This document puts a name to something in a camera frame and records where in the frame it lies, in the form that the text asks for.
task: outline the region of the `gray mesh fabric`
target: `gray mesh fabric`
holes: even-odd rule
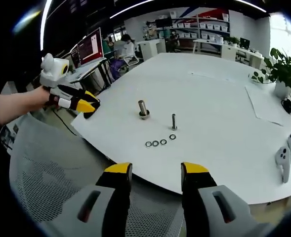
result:
[[[34,221],[49,222],[62,212],[66,200],[84,186],[95,184],[110,165],[82,138],[65,136],[28,115],[23,117],[13,146],[10,184]],[[179,235],[181,196],[133,179],[130,200],[126,236]]]

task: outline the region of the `black cable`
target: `black cable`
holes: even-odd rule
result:
[[[53,113],[55,113],[55,115],[62,121],[62,123],[66,126],[66,128],[73,133],[72,130],[70,130],[70,128],[66,125],[66,123],[63,121],[63,119],[54,111],[54,109],[52,109]]]
[[[5,147],[7,147],[7,148],[9,148],[9,149],[12,150],[12,148],[11,148],[8,144],[6,144],[4,141],[1,141],[1,143],[2,143]]]

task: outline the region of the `white paper sheet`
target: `white paper sheet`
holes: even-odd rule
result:
[[[283,126],[281,119],[283,107],[280,100],[270,94],[264,94],[259,90],[249,87],[245,88],[253,105],[256,117]]]

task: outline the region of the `human arm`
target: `human arm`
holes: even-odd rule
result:
[[[49,101],[50,93],[42,86],[25,93],[0,95],[0,125],[9,123],[30,111],[41,109]]]

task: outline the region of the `white plant pot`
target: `white plant pot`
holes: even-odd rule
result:
[[[286,99],[291,93],[291,88],[286,86],[284,82],[277,81],[274,94],[281,100]]]

